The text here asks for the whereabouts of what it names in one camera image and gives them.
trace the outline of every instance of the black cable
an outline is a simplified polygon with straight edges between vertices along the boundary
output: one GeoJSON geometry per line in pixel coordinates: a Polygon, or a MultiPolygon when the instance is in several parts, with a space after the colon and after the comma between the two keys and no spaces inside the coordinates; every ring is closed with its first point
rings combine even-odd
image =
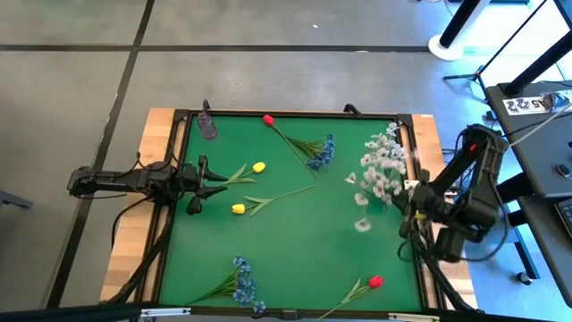
{"type": "Polygon", "coordinates": [[[94,200],[94,199],[113,199],[127,196],[127,193],[120,193],[113,196],[102,196],[102,197],[76,197],[77,199],[94,200]]]}
{"type": "Polygon", "coordinates": [[[140,204],[143,201],[147,201],[151,199],[151,196],[146,196],[143,199],[140,199],[139,201],[135,201],[134,203],[130,204],[129,206],[127,206],[124,210],[120,211],[119,214],[117,214],[117,216],[115,217],[114,220],[114,225],[112,227],[112,231],[111,231],[111,249],[114,249],[114,245],[115,245],[115,231],[117,229],[117,224],[119,223],[119,219],[121,219],[121,217],[123,216],[123,214],[125,214],[127,211],[129,211],[130,209],[136,207],[138,204],[140,204]]]}
{"type": "Polygon", "coordinates": [[[405,245],[407,245],[409,242],[411,242],[411,238],[408,237],[405,241],[403,241],[400,246],[397,248],[397,257],[403,261],[406,261],[408,263],[413,263],[413,259],[411,258],[403,258],[401,256],[401,251],[403,250],[403,247],[405,247],[405,245]]]}
{"type": "MultiPolygon", "coordinates": [[[[491,181],[491,183],[493,183],[492,174],[489,174],[489,180],[491,181]]],[[[503,218],[504,219],[504,234],[502,235],[502,239],[500,240],[499,245],[493,251],[491,251],[489,254],[485,255],[484,257],[481,257],[481,258],[462,258],[462,257],[459,257],[457,259],[465,260],[468,262],[486,261],[486,260],[490,259],[491,257],[493,257],[494,255],[496,255],[496,253],[499,252],[499,250],[501,250],[502,246],[504,246],[504,243],[507,241],[507,238],[509,237],[509,214],[505,210],[503,203],[502,203],[501,195],[499,194],[499,191],[497,190],[497,187],[494,186],[494,184],[492,184],[492,190],[494,191],[495,197],[500,202],[500,209],[502,210],[502,213],[504,215],[504,218],[503,218]]]]}

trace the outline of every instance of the blue flower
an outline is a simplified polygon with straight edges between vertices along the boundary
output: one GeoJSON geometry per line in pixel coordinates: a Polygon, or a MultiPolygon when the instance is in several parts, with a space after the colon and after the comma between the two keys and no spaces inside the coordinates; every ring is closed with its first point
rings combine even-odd
{"type": "Polygon", "coordinates": [[[241,289],[239,289],[239,290],[236,290],[234,292],[234,294],[232,295],[232,298],[235,301],[240,301],[240,299],[242,299],[245,295],[247,295],[247,294],[244,291],[242,291],[241,289]]]}
{"type": "Polygon", "coordinates": [[[246,261],[240,266],[240,272],[246,274],[250,273],[250,265],[246,261]]]}
{"type": "Polygon", "coordinates": [[[257,280],[250,280],[250,281],[248,281],[247,287],[248,287],[250,290],[254,291],[254,290],[258,287],[257,280]]]}
{"type": "Polygon", "coordinates": [[[255,301],[254,302],[254,307],[252,307],[252,309],[256,312],[256,313],[264,313],[265,309],[266,309],[266,304],[264,301],[255,301]]]}
{"type": "Polygon", "coordinates": [[[328,134],[326,142],[324,143],[324,150],[315,157],[306,160],[307,166],[317,171],[320,167],[329,165],[333,161],[334,149],[333,135],[328,134]]]}
{"type": "Polygon", "coordinates": [[[240,288],[240,289],[245,289],[248,288],[248,285],[250,284],[250,282],[247,282],[247,279],[244,277],[240,277],[237,281],[236,281],[236,285],[240,288]]]}
{"type": "Polygon", "coordinates": [[[232,263],[234,264],[235,267],[239,267],[241,266],[243,263],[246,263],[247,261],[241,256],[241,255],[237,255],[233,260],[232,263]]]}

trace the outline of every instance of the green flower stem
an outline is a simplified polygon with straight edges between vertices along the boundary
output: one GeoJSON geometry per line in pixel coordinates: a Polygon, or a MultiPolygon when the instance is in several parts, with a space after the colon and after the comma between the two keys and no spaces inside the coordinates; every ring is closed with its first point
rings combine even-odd
{"type": "Polygon", "coordinates": [[[272,125],[272,128],[275,129],[278,134],[280,134],[282,136],[282,138],[286,141],[286,143],[288,143],[288,146],[292,149],[292,151],[294,151],[294,153],[296,154],[296,156],[298,156],[298,158],[300,159],[300,161],[302,162],[302,164],[304,164],[304,166],[306,167],[306,169],[310,172],[310,174],[312,174],[312,176],[314,177],[314,179],[317,179],[315,177],[314,172],[312,171],[312,169],[310,169],[309,166],[307,166],[306,161],[304,161],[304,158],[298,153],[298,151],[296,150],[296,148],[294,148],[292,146],[292,144],[290,143],[290,141],[288,140],[288,138],[282,133],[282,131],[280,131],[275,125],[272,125]]]}
{"type": "Polygon", "coordinates": [[[284,194],[281,195],[281,196],[272,198],[272,201],[275,201],[275,200],[277,200],[277,199],[290,196],[290,195],[292,195],[292,194],[294,194],[294,193],[298,193],[298,192],[302,192],[302,191],[304,191],[304,190],[308,190],[308,189],[310,189],[310,188],[314,188],[316,185],[317,185],[317,184],[313,184],[313,185],[311,185],[311,186],[307,186],[307,187],[305,187],[305,188],[298,189],[298,190],[296,190],[296,191],[291,191],[291,192],[288,192],[288,193],[284,193],[284,194]]]}
{"type": "Polygon", "coordinates": [[[317,320],[321,320],[322,318],[325,318],[325,317],[329,316],[330,314],[332,314],[332,312],[334,312],[335,310],[339,309],[339,308],[340,308],[342,305],[344,305],[344,304],[346,304],[346,303],[340,303],[340,304],[338,304],[335,308],[330,309],[329,311],[325,312],[325,314],[323,314],[320,318],[317,318],[316,321],[317,321],[317,320]]]}
{"type": "Polygon", "coordinates": [[[367,293],[367,291],[371,290],[371,288],[369,286],[362,286],[359,289],[357,289],[353,294],[351,294],[351,296],[349,296],[347,301],[342,301],[340,304],[338,304],[335,308],[330,309],[329,311],[325,312],[324,315],[322,315],[320,318],[318,318],[317,320],[320,320],[322,318],[325,318],[327,316],[329,316],[330,314],[332,314],[332,312],[334,312],[335,310],[339,309],[341,306],[346,305],[348,303],[350,303],[351,301],[361,297],[362,295],[364,295],[365,293],[367,293]]]}
{"type": "Polygon", "coordinates": [[[234,285],[236,284],[236,280],[238,278],[238,272],[239,270],[235,269],[234,272],[232,272],[232,274],[228,275],[224,279],[224,281],[220,283],[218,286],[216,286],[212,291],[185,305],[191,305],[207,299],[215,299],[223,296],[232,295],[235,291],[234,285]]]}

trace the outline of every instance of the green leaf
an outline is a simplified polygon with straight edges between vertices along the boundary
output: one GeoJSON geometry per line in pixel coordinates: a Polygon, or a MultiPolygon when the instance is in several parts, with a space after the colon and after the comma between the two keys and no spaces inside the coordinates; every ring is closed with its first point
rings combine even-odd
{"type": "Polygon", "coordinates": [[[260,205],[258,205],[256,208],[252,209],[252,212],[250,213],[249,216],[253,216],[255,213],[258,212],[258,210],[262,209],[262,207],[268,205],[270,202],[263,202],[260,205]]]}
{"type": "Polygon", "coordinates": [[[234,183],[257,183],[257,181],[252,178],[236,178],[234,183]]]}
{"type": "Polygon", "coordinates": [[[245,199],[248,199],[248,200],[250,200],[250,201],[254,201],[254,202],[256,202],[256,203],[265,203],[265,202],[270,202],[270,201],[271,201],[271,199],[252,198],[252,197],[247,197],[247,196],[244,196],[244,198],[245,198],[245,199]]]}
{"type": "Polygon", "coordinates": [[[242,167],[239,169],[239,171],[237,171],[235,174],[232,175],[232,177],[229,178],[229,182],[234,181],[236,178],[240,177],[240,175],[244,172],[244,169],[247,168],[247,164],[242,165],[242,167]]]}
{"type": "Polygon", "coordinates": [[[354,287],[351,288],[351,291],[349,291],[348,295],[346,295],[345,298],[343,298],[343,300],[341,300],[341,302],[343,304],[347,303],[350,301],[351,296],[354,294],[354,292],[358,289],[359,284],[361,283],[361,278],[358,278],[356,283],[354,284],[354,287]]]}

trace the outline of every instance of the white cable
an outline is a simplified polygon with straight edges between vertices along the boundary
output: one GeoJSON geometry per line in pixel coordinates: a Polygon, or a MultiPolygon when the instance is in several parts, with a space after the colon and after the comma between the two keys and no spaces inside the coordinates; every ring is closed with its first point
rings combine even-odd
{"type": "Polygon", "coordinates": [[[568,104],[568,106],[562,108],[561,110],[559,110],[556,114],[554,114],[553,116],[551,116],[548,120],[542,122],[541,124],[539,124],[538,126],[536,126],[535,128],[533,128],[529,133],[527,133],[525,136],[523,136],[522,138],[510,143],[509,148],[512,148],[514,146],[516,146],[518,143],[526,140],[529,136],[533,135],[536,131],[540,130],[544,125],[548,124],[548,122],[554,120],[558,115],[560,115],[562,112],[566,111],[567,109],[569,109],[572,106],[572,104],[568,104]]]}

